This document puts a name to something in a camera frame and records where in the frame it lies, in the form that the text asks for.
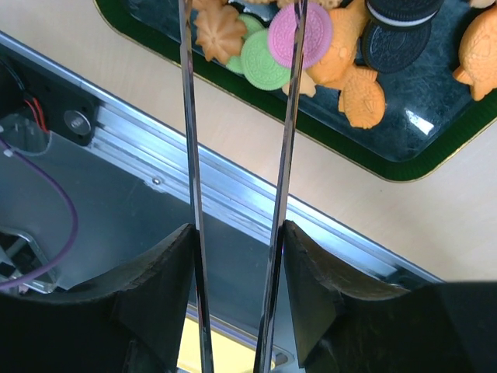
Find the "flower-shaped cookie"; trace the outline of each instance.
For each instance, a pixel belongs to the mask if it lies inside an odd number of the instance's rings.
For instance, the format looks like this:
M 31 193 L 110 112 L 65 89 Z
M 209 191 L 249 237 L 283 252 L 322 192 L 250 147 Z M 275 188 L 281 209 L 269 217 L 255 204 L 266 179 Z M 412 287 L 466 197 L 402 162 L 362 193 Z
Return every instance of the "flower-shaped cookie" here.
M 231 56 L 240 55 L 247 27 L 237 17 L 238 11 L 230 5 L 208 6 L 199 12 L 193 22 L 197 27 L 195 44 L 202 47 L 206 60 L 216 58 L 227 64 Z
M 312 2 L 317 2 L 320 6 L 326 10 L 331 10 L 338 8 L 342 4 L 342 0 L 310 0 Z M 277 0 L 278 8 L 284 8 L 288 4 L 294 4 L 296 0 Z
M 210 7 L 220 8 L 226 4 L 228 0 L 193 0 L 193 8 L 200 11 Z

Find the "cable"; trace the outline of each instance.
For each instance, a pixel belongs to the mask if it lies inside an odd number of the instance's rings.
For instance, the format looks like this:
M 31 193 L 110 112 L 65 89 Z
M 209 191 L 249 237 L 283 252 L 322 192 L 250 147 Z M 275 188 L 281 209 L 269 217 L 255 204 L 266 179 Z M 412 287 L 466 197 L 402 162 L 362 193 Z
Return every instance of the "cable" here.
M 14 280 L 0 282 L 0 290 L 7 290 L 19 286 L 21 284 L 24 284 L 27 281 L 34 280 L 35 278 L 41 276 L 42 274 L 45 274 L 46 272 L 57 266 L 66 257 L 69 251 L 71 251 L 72 246 L 75 243 L 76 236 L 78 235 L 78 230 L 79 230 L 79 218 L 78 218 L 78 212 L 76 211 L 76 207 L 72 202 L 71 198 L 62 188 L 62 186 L 57 181 L 55 181 L 54 178 L 52 178 L 52 176 L 48 175 L 46 172 L 44 172 L 40 167 L 38 167 L 33 162 L 31 162 L 24 155 L 12 149 L 9 146 L 9 144 L 7 144 L 1 138 L 0 138 L 0 145 L 2 145 L 5 148 L 6 155 L 14 155 L 15 157 L 17 157 L 18 160 L 20 160 L 26 166 L 31 168 L 37 175 L 39 175 L 42 179 L 47 181 L 47 183 L 49 183 L 57 191 L 57 193 L 61 196 L 62 200 L 64 201 L 67 209 L 69 210 L 69 214 L 71 215 L 71 220 L 72 220 L 71 233 L 69 234 L 68 241 L 62 247 L 61 251 L 51 261 L 49 261 L 48 263 L 44 264 L 39 268 L 36 268 L 35 270 L 29 272 L 28 274 L 24 274 L 21 277 L 18 277 Z
M 33 97 L 33 102 L 36 108 L 38 109 L 38 114 L 40 115 L 40 122 L 38 123 L 41 126 L 41 129 L 46 134 L 48 133 L 47 125 L 45 124 L 45 115 L 43 114 L 43 110 L 40 105 L 40 101 L 36 97 Z
M 41 127 L 40 121 L 38 119 L 38 114 L 36 114 L 36 109 L 34 108 L 33 104 L 31 102 L 29 102 L 27 99 L 24 100 L 24 103 L 30 107 L 31 112 L 33 113 L 34 121 L 36 122 L 38 127 L 43 130 L 43 128 Z
M 23 92 L 26 91 L 26 87 L 24 86 L 22 79 L 16 74 L 12 66 L 10 66 L 9 63 L 7 63 L 7 61 L 5 61 L 3 58 L 0 58 L 0 65 L 3 66 L 14 78 L 19 89 Z

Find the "green cookie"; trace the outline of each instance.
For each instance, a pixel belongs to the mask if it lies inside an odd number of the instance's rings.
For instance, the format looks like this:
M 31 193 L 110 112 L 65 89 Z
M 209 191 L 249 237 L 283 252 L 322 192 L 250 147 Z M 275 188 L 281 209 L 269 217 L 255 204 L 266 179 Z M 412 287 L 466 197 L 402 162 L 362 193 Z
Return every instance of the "green cookie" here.
M 247 80 L 264 91 L 280 89 L 290 81 L 290 69 L 278 64 L 267 46 L 268 30 L 251 35 L 243 44 L 242 68 Z
M 247 33 L 243 36 L 244 40 L 247 40 L 252 34 L 257 31 L 264 30 L 264 26 L 257 20 L 257 18 L 250 16 L 249 14 L 241 14 L 238 16 L 247 27 Z
M 239 56 L 232 56 L 226 64 L 229 71 L 243 75 L 242 59 Z

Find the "pink cookie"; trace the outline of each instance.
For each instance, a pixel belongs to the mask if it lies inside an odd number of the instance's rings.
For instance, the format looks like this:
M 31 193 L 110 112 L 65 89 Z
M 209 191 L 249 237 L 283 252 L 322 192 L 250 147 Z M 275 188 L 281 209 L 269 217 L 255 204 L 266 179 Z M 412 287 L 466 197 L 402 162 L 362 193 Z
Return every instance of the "pink cookie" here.
M 269 25 L 267 40 L 273 58 L 286 68 L 292 66 L 294 34 L 297 28 L 294 4 L 281 9 Z M 332 43 L 333 25 L 328 12 L 315 2 L 308 3 L 308 18 L 305 25 L 304 65 L 310 68 L 326 54 Z

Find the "metal bolt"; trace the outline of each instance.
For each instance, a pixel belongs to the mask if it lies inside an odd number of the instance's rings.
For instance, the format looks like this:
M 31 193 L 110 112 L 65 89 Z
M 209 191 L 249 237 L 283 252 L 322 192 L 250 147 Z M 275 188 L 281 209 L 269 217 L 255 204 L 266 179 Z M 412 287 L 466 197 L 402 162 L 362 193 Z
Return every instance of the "metal bolt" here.
M 87 134 L 92 132 L 92 126 L 88 121 L 88 118 L 78 111 L 66 111 L 64 113 L 64 121 L 66 125 L 71 129 L 71 131 L 80 136 L 86 136 Z

